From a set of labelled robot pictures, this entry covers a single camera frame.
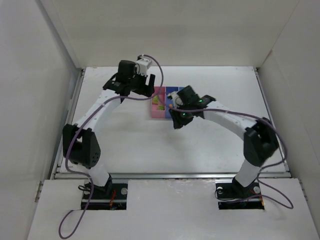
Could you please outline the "green lego brick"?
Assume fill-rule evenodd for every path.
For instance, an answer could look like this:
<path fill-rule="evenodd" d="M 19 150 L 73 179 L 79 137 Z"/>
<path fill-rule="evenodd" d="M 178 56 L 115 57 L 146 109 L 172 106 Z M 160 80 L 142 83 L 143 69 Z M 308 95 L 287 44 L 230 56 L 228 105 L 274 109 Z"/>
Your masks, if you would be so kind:
<path fill-rule="evenodd" d="M 164 111 L 165 110 L 165 106 L 164 105 L 158 105 L 156 110 L 158 111 Z"/>
<path fill-rule="evenodd" d="M 158 105 L 159 102 L 160 102 L 159 96 L 158 96 L 158 95 L 155 95 L 155 96 L 152 98 L 152 104 Z"/>

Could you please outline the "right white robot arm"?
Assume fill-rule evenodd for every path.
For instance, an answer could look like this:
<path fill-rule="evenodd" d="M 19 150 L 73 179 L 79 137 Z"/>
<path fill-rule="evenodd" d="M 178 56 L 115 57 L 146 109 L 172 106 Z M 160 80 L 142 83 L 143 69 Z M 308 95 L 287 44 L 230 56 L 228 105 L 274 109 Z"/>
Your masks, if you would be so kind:
<path fill-rule="evenodd" d="M 181 129 L 199 117 L 222 126 L 243 141 L 244 161 L 232 179 L 230 190 L 233 199 L 248 197 L 264 163 L 279 148 L 271 122 L 265 117 L 230 111 L 210 95 L 200 97 L 189 85 L 168 93 L 167 98 L 172 100 L 169 113 L 174 129 Z"/>

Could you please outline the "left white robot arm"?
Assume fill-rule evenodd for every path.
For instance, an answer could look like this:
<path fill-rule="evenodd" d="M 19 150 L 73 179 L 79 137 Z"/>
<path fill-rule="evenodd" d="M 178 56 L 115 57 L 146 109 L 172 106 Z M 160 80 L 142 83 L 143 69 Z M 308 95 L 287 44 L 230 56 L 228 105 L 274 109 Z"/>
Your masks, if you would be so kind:
<path fill-rule="evenodd" d="M 152 60 L 138 57 L 136 61 L 121 60 L 117 72 L 104 84 L 102 91 L 83 117 L 62 130 L 63 156 L 66 162 L 83 168 L 92 182 L 87 190 L 107 196 L 112 189 L 112 178 L 100 159 L 101 148 L 96 134 L 99 128 L 131 93 L 144 101 L 155 92 L 155 75 L 148 74 Z"/>

